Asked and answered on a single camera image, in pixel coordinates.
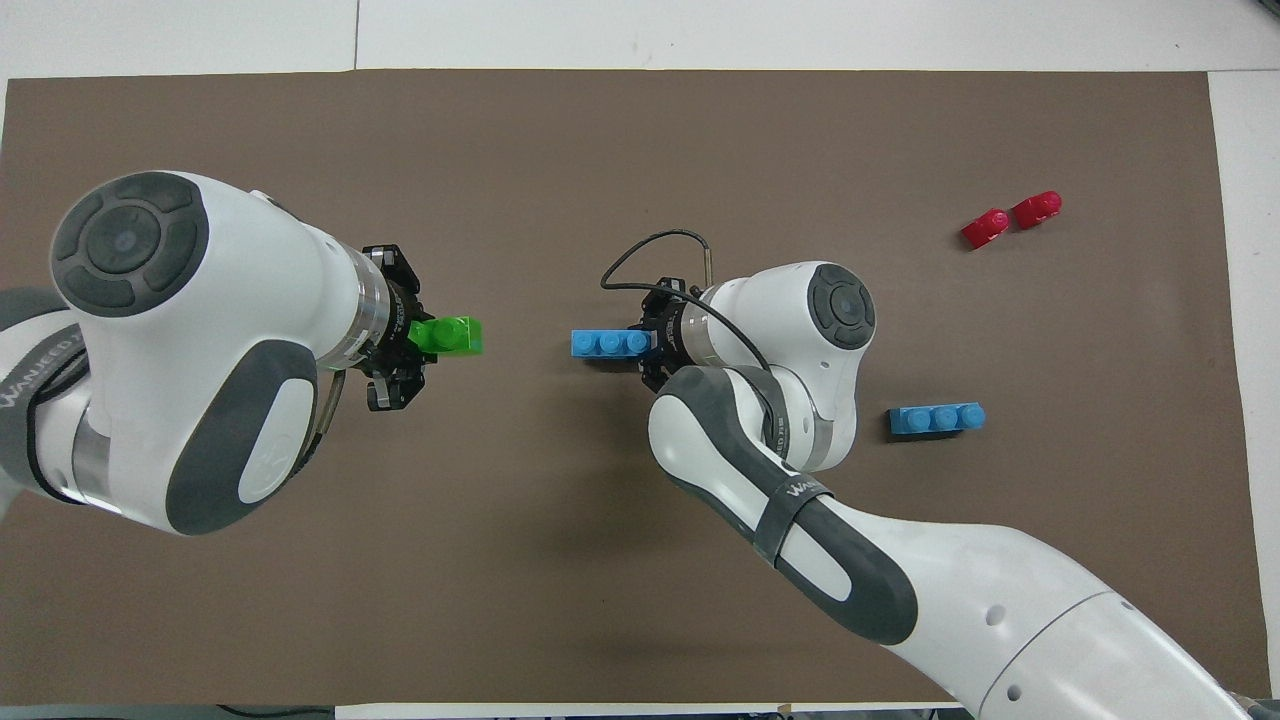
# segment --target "lego stud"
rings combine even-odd
[[[968,405],[960,406],[960,427],[963,428],[980,428],[983,423],[987,421],[987,411],[982,409],[982,405],[977,402],[970,402]]]
[[[480,322],[467,315],[413,320],[408,340],[428,355],[480,355],[484,351]]]
[[[955,407],[934,407],[931,415],[933,429],[940,433],[956,429],[956,424],[960,421],[960,415]]]
[[[649,336],[645,333],[628,333],[626,342],[627,350],[635,355],[649,350]]]
[[[600,343],[600,350],[605,355],[617,355],[618,350],[622,350],[622,334],[620,333],[600,333],[596,342]]]
[[[1062,211],[1062,196],[1052,190],[1014,205],[1014,218],[1023,229],[1033,228]]]
[[[923,407],[916,407],[902,414],[902,419],[906,421],[908,430],[913,433],[928,432],[929,425],[933,424],[933,418],[929,416],[929,411]]]
[[[573,356],[590,355],[595,350],[595,336],[575,332],[572,336]]]
[[[974,250],[996,240],[996,236],[1009,229],[1009,213],[998,208],[992,208],[983,213],[977,220],[965,225],[961,234],[969,241]]]

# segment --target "brown paper sheet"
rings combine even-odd
[[[312,465],[212,536],[19,498],[3,703],[943,700],[663,478],[636,378],[570,357],[634,320],[596,279],[668,227],[722,279],[826,259],[870,287],[859,439],[819,475],[841,500],[1032,533],[1267,693],[1203,74],[40,79],[5,122],[0,287],[47,284],[88,188],[184,169],[399,243],[488,347],[404,413],[351,383]],[[1050,188],[1059,218],[965,251]],[[621,275],[700,272],[672,241]],[[974,400],[982,430],[886,442],[888,407]]]

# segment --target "black cable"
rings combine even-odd
[[[338,409],[338,398],[342,397],[342,388],[347,382],[347,370],[338,370],[333,374],[333,380],[329,383],[329,397],[325,400],[324,407],[320,410],[320,415],[316,416],[316,428],[311,433],[311,442],[307,445],[306,451],[302,454],[302,459],[298,460],[293,471],[289,473],[289,479],[302,471],[302,468],[311,461],[311,456],[316,454],[320,447],[320,441],[324,439],[325,433],[329,432],[329,425],[333,423],[333,414]]]
[[[637,250],[640,250],[641,247],[644,247],[645,245],[649,245],[650,242],[653,242],[655,240],[659,240],[659,238],[663,238],[663,237],[669,237],[669,236],[673,236],[673,234],[680,234],[680,236],[685,236],[685,237],[690,237],[692,240],[696,240],[698,243],[703,246],[703,250],[705,250],[707,254],[710,255],[710,251],[712,251],[710,245],[708,245],[707,241],[703,240],[703,236],[695,233],[694,231],[669,229],[669,231],[663,231],[663,232],[659,232],[659,233],[654,233],[654,234],[650,234],[649,237],[641,240],[640,242],[632,245],[630,250],[627,250],[621,256],[618,256],[618,259],[614,260],[614,263],[612,265],[609,265],[609,269],[604,270],[604,274],[600,275],[600,287],[604,288],[604,290],[648,290],[648,291],[657,291],[657,292],[663,292],[663,293],[667,293],[667,295],[673,295],[673,296],[684,300],[685,302],[690,302],[692,305],[696,305],[696,306],[701,307],[703,310],[705,310],[708,315],[710,315],[712,318],[716,318],[717,320],[719,320],[721,323],[723,323],[723,325],[726,328],[728,328],[728,331],[731,333],[733,333],[733,336],[737,337],[739,341],[742,342],[742,345],[746,347],[748,352],[750,352],[751,356],[755,357],[755,361],[760,365],[760,368],[768,370],[769,369],[769,363],[764,359],[764,355],[760,352],[760,350],[758,347],[755,347],[755,343],[751,342],[751,340],[749,337],[746,337],[746,333],[744,333],[742,331],[740,331],[737,328],[737,325],[735,325],[728,318],[726,318],[724,315],[722,315],[719,310],[716,310],[709,304],[703,302],[701,300],[699,300],[698,297],[694,297],[692,295],[689,295],[687,292],[682,292],[682,291],[678,291],[676,288],[664,287],[664,286],[660,286],[660,284],[650,284],[650,283],[611,283],[609,282],[609,277],[620,266],[622,266],[622,264],[626,263],[627,259],[630,259],[632,255],[635,255],[635,252]]]
[[[36,391],[32,404],[44,405],[46,401],[67,392],[87,374],[88,354],[82,347],[67,360],[67,364],[60,370],[49,378],[44,387]]]
[[[288,710],[276,710],[273,712],[250,712],[248,710],[238,710],[229,705],[219,705],[219,710],[230,712],[232,715],[239,715],[241,717],[293,717],[296,715],[333,715],[333,710],[329,707],[291,707]]]

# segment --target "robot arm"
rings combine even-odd
[[[704,299],[771,368],[739,365],[748,360],[736,338],[696,307],[680,309],[668,350],[678,345],[703,366],[662,387],[649,415],[654,456],[844,628],[983,720],[1247,717],[1172,639],[1061,552],[1009,528],[861,512],[801,471],[838,462],[852,439],[874,309],[851,273],[788,265]],[[783,318],[788,327],[771,325]],[[814,430],[823,423],[829,442]]]
[[[424,311],[397,246],[356,252],[260,192],[189,173],[95,188],[51,264],[58,296],[0,325],[0,387],[18,406],[0,414],[5,497],[19,484],[173,533],[243,518],[301,468],[320,373],[357,368],[370,409],[396,410],[438,352],[479,350],[474,322],[440,319],[458,333]],[[23,292],[5,306],[27,306]],[[454,332],[442,346],[435,331]],[[92,374],[58,384],[77,351]]]

